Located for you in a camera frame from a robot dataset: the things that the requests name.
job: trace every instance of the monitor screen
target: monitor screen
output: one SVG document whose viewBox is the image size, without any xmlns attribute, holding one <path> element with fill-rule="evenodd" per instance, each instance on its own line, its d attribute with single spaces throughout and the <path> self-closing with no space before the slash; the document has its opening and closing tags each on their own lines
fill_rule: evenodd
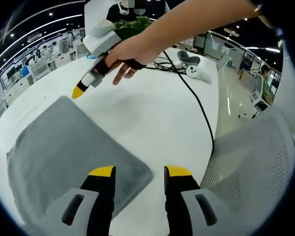
<svg viewBox="0 0 295 236">
<path fill-rule="evenodd" d="M 15 74 L 15 72 L 16 72 L 15 67 L 12 67 L 6 74 L 8 79 L 10 79 Z"/>
<path fill-rule="evenodd" d="M 15 68 L 16 71 L 19 71 L 19 70 L 21 70 L 21 69 L 22 69 L 22 65 L 18 65 L 18 66 Z"/>
</svg>

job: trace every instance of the white mesh panel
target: white mesh panel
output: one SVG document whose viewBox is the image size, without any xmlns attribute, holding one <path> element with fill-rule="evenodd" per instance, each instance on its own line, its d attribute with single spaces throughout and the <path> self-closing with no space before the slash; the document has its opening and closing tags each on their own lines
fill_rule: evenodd
<svg viewBox="0 0 295 236">
<path fill-rule="evenodd" d="M 270 106 L 244 132 L 222 137 L 226 142 L 217 140 L 219 156 L 213 155 L 200 185 L 228 205 L 247 233 L 272 213 L 294 168 L 292 136 L 281 113 L 274 111 Z"/>
</svg>

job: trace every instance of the white table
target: white table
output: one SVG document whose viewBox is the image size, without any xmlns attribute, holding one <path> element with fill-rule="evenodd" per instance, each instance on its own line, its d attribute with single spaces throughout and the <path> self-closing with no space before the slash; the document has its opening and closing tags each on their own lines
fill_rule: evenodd
<svg viewBox="0 0 295 236">
<path fill-rule="evenodd" d="M 167 52 L 172 60 L 177 60 L 177 49 Z M 92 60 L 81 58 L 46 75 L 19 96 L 0 119 L 0 198 L 19 224 L 22 219 L 9 188 L 6 153 L 21 131 L 60 95 L 71 97 L 91 65 Z M 215 134 L 219 99 L 216 63 L 201 57 L 199 67 L 211 76 L 212 85 L 184 78 L 200 98 Z M 209 130 L 196 99 L 178 75 L 143 69 L 132 79 L 123 79 L 113 86 L 116 72 L 75 102 L 111 137 L 144 161 L 155 177 L 112 221 L 110 234 L 166 235 L 169 228 L 163 168 L 186 167 L 200 183 L 212 148 Z"/>
</svg>

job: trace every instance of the wrist strap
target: wrist strap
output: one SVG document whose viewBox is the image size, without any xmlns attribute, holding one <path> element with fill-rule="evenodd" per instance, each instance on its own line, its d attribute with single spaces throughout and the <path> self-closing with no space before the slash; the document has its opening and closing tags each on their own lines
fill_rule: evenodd
<svg viewBox="0 0 295 236">
<path fill-rule="evenodd" d="M 146 65 L 142 65 L 134 59 L 123 60 L 122 62 L 135 70 L 141 70 L 144 67 L 146 67 Z M 105 58 L 100 60 L 94 68 L 97 70 L 99 74 L 103 76 L 105 76 L 110 71 L 110 68 L 105 63 Z"/>
</svg>

